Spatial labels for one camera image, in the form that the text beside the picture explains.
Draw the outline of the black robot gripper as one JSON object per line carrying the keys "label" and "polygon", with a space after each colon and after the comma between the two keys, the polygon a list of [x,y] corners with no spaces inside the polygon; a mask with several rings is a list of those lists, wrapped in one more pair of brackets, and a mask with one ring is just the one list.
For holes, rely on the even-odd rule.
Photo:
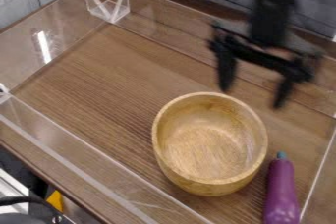
{"label": "black robot gripper", "polygon": [[294,83],[314,77],[321,54],[294,48],[288,42],[288,22],[294,0],[253,0],[248,33],[228,29],[213,21],[209,50],[217,58],[218,87],[228,91],[234,79],[237,61],[245,61],[282,75],[273,108],[284,106]]}

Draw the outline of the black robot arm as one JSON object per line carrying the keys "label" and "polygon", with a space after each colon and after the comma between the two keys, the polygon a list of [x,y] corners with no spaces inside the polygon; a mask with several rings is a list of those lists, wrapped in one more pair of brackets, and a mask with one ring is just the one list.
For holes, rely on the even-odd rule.
{"label": "black robot arm", "polygon": [[252,0],[246,31],[210,23],[209,50],[216,58],[217,84],[229,90],[237,63],[248,62],[282,76],[273,107],[281,108],[296,84],[313,80],[322,51],[289,33],[296,0]]}

